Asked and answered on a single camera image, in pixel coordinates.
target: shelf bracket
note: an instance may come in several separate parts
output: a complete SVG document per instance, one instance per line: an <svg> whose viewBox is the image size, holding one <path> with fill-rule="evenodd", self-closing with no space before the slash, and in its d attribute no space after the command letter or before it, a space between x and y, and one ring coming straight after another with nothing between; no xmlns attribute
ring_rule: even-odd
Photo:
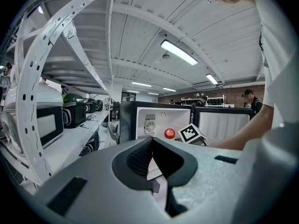
<svg viewBox="0 0 299 224"><path fill-rule="evenodd" d="M106 92L108 92L107 87L104 85L104 83L98 76L94 67L91 65L86 53L84 52L79 38L77 37L77 31L73 21L70 22L68 26L63 30L62 36L66 45L71 50L75 60L78 63L83 64L83 69L85 69L85 71L87 71L96 80L100 87L102 87Z"/></svg>
<svg viewBox="0 0 299 224"><path fill-rule="evenodd" d="M112 73L112 63L111 63L110 33L111 33L111 17L112 17L113 1L114 0L107 0L107 6L106 6L106 47L107 47L107 59L108 59L108 66L109 66L111 79L113 73Z"/></svg>
<svg viewBox="0 0 299 224"><path fill-rule="evenodd" d="M24 64L24 33L27 20L27 12L25 11L23 18L21 20L19 30L17 32L17 40L15 42L15 51L14 51L14 75L16 83L18 84L22 66Z"/></svg>
<svg viewBox="0 0 299 224"><path fill-rule="evenodd" d="M36 97L39 78L46 59L57 39L72 19L94 1L96 0L71 0L59 9L36 35L24 59L16 93L16 123L24 155L30 169L41 184L54 175L54 171L48 163L38 132ZM78 39L78 37L75 35L68 40L72 39ZM107 90L90 63L86 66L83 65L83 67L89 71L103 89Z"/></svg>

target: white shirt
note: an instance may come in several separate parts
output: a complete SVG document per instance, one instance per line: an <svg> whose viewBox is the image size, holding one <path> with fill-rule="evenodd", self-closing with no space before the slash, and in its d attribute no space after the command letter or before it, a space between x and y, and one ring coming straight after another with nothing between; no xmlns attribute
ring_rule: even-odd
<svg viewBox="0 0 299 224"><path fill-rule="evenodd" d="M298 111L293 108L294 105L293 107L286 107L284 100L287 101L286 96L290 96L292 86L286 80L290 76L292 76L292 81L295 82L296 80L294 71L298 71L296 68L298 62L295 57L298 55L299 44L296 32L274 0L255 0L255 2L262 24L261 42L263 44L262 54L266 79L263 103L274 107L272 123L272 128L274 128L283 121L298 121L298 116L296 116Z"/></svg>

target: fluorescent light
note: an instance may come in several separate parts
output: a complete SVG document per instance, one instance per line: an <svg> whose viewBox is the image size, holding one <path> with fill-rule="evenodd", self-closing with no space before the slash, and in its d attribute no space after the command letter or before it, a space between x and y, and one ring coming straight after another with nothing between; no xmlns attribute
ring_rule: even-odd
<svg viewBox="0 0 299 224"><path fill-rule="evenodd" d="M167 90L167 91L173 91L173 92L176 92L175 90L168 89L168 88L163 88L163 90Z"/></svg>
<svg viewBox="0 0 299 224"><path fill-rule="evenodd" d="M211 74L207 74L206 77L213 83L218 84L218 82L215 80L215 78Z"/></svg>
<svg viewBox="0 0 299 224"><path fill-rule="evenodd" d="M181 57L183 60L187 61L191 65L196 65L198 62L192 56L190 56L187 52L182 50L181 48L177 47L175 44L171 43L168 40L164 40L161 43L161 47L165 50L170 51L171 53Z"/></svg>
<svg viewBox="0 0 299 224"><path fill-rule="evenodd" d="M127 92L140 93L139 91L127 91Z"/></svg>
<svg viewBox="0 0 299 224"><path fill-rule="evenodd" d="M137 82L132 82L132 84L138 84L138 85L144 85L144 86L151 87L151 85L150 85L150 84L142 84L142 83L137 83Z"/></svg>
<svg viewBox="0 0 299 224"><path fill-rule="evenodd" d="M41 14L43 14L43 10L42 10L41 6L38 6L38 11L39 11Z"/></svg>

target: black rubber pad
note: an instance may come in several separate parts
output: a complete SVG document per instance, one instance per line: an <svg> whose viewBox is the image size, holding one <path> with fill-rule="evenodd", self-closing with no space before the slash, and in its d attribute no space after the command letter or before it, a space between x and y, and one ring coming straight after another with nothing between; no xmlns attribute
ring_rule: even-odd
<svg viewBox="0 0 299 224"><path fill-rule="evenodd" d="M87 180L79 177L74 177L58 194L51 200L48 207L64 216L67 210L71 207L76 197L81 192L82 188L85 186Z"/></svg>
<svg viewBox="0 0 299 224"><path fill-rule="evenodd" d="M223 162L232 163L232 164L235 164L238 161L238 159L229 158L229 157L225 157L225 156L221 156L221 155L218 155L217 157L215 157L215 159L223 161Z"/></svg>

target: brick wall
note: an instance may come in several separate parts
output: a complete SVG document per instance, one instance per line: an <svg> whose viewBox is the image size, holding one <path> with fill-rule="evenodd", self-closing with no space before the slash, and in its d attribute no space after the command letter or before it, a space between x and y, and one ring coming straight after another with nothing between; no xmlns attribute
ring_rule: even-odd
<svg viewBox="0 0 299 224"><path fill-rule="evenodd" d="M243 108L244 100L241 97L242 93L245 89L251 89L255 96L263 100L263 93L265 90L264 85L254 85L248 87L240 87L240 88L228 88L228 89L219 89L214 91L197 91L185 94L178 94L178 95L170 95L170 96L163 96L158 98L159 103L166 103L168 104L171 99L173 101L181 101L181 98L196 98L196 93L201 95L204 93L205 96L209 97L222 97L224 95L226 97L226 104L235 104L236 108Z"/></svg>

